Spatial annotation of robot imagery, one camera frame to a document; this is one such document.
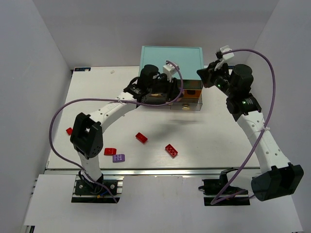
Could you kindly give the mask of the red sloped lego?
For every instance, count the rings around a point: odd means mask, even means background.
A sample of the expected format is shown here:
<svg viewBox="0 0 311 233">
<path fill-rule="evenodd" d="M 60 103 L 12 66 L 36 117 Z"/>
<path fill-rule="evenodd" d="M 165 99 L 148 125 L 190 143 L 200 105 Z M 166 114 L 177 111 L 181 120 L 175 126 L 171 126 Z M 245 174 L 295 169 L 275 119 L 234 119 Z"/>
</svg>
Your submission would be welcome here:
<svg viewBox="0 0 311 233">
<path fill-rule="evenodd" d="M 105 148 L 104 149 L 104 155 L 106 156 L 112 156 L 117 154 L 117 149 L 116 148 Z"/>
</svg>

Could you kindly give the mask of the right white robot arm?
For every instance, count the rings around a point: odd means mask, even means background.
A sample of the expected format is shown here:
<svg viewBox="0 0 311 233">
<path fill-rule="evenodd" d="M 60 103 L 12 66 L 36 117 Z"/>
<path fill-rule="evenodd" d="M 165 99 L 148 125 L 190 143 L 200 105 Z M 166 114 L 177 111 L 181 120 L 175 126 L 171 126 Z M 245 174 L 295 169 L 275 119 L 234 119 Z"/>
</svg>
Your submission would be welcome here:
<svg viewBox="0 0 311 233">
<path fill-rule="evenodd" d="M 254 80 L 252 69 L 243 64 L 229 69 L 227 64 L 218 66 L 216 62 L 197 74 L 204 87 L 215 86 L 226 96 L 226 106 L 237 124 L 242 128 L 257 156 L 261 175 L 252 178 L 250 185 L 255 197 L 260 201 L 293 194 L 303 175 L 301 165 L 293 165 L 284 155 L 263 116 L 261 106 L 251 94 Z"/>
</svg>

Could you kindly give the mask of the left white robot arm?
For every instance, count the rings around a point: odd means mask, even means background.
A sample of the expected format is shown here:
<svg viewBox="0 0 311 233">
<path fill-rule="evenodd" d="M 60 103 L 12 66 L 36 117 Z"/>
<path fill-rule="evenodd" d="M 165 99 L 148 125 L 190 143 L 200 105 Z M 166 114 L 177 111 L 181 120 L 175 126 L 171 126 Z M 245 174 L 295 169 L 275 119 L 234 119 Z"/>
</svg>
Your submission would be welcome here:
<svg viewBox="0 0 311 233">
<path fill-rule="evenodd" d="M 80 157 L 84 180 L 91 183 L 103 180 L 98 155 L 104 146 L 103 133 L 111 124 L 140 105 L 165 106 L 182 97 L 174 77 L 178 71 L 175 63 L 166 63 L 162 73 L 154 65 L 145 65 L 116 99 L 91 114 L 77 115 L 70 141 Z"/>
</svg>

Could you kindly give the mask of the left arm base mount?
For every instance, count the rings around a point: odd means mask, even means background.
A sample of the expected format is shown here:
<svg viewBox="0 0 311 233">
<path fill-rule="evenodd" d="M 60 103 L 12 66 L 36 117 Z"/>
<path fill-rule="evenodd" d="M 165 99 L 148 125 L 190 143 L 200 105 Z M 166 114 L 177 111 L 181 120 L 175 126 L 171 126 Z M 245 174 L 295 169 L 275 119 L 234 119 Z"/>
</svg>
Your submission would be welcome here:
<svg viewBox="0 0 311 233">
<path fill-rule="evenodd" d="M 103 185 L 109 189 L 112 196 L 106 188 L 92 183 L 79 171 L 74 183 L 71 202 L 99 204 L 118 203 L 122 193 L 122 180 L 102 179 L 102 181 Z"/>
</svg>

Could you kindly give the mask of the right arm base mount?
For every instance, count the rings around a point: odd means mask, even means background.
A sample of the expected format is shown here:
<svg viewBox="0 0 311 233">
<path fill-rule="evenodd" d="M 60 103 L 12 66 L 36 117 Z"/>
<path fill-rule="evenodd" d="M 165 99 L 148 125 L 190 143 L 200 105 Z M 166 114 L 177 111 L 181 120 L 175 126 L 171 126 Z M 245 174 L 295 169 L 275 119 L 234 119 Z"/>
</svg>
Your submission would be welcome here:
<svg viewBox="0 0 311 233">
<path fill-rule="evenodd" d="M 249 206 L 250 198 L 248 191 L 243 191 L 242 189 L 236 186 L 228 186 L 228 188 L 220 195 L 220 199 L 225 196 L 230 196 L 235 193 L 240 192 L 234 197 L 226 198 L 225 200 L 212 205 L 212 200 L 216 195 L 221 191 L 221 189 L 228 183 L 228 173 L 235 173 L 238 170 L 237 168 L 230 168 L 223 170 L 219 178 L 217 179 L 204 179 L 202 180 L 203 185 L 198 187 L 199 191 L 202 191 L 204 194 L 204 206 Z"/>
</svg>

